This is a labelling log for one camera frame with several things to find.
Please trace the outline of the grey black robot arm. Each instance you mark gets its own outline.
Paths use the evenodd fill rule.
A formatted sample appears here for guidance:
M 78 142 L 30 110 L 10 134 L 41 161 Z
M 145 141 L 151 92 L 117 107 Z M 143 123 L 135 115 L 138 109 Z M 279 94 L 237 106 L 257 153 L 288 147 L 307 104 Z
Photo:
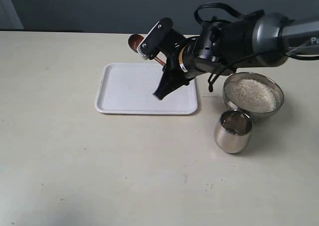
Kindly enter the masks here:
M 163 74 L 154 95 L 162 100 L 197 76 L 209 73 L 214 84 L 221 75 L 238 68 L 277 67 L 288 58 L 318 60 L 319 19 L 288 19 L 271 13 L 230 22 L 213 17 L 201 23 L 200 35 L 185 37 L 163 18 L 138 44 L 145 59 L 166 57 Z

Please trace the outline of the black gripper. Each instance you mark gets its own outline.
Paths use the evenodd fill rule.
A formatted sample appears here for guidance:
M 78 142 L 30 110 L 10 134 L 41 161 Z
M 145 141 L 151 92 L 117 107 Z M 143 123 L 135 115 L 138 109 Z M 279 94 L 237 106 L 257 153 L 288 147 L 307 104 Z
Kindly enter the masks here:
M 221 39 L 229 25 L 229 21 L 216 18 L 206 21 L 199 36 L 184 39 L 173 53 L 166 54 L 166 66 L 153 96 L 163 100 L 195 77 L 205 73 L 217 74 L 228 65 L 231 60 L 225 56 Z M 168 17 L 159 20 L 137 46 L 137 53 L 143 59 L 150 59 L 172 26 Z

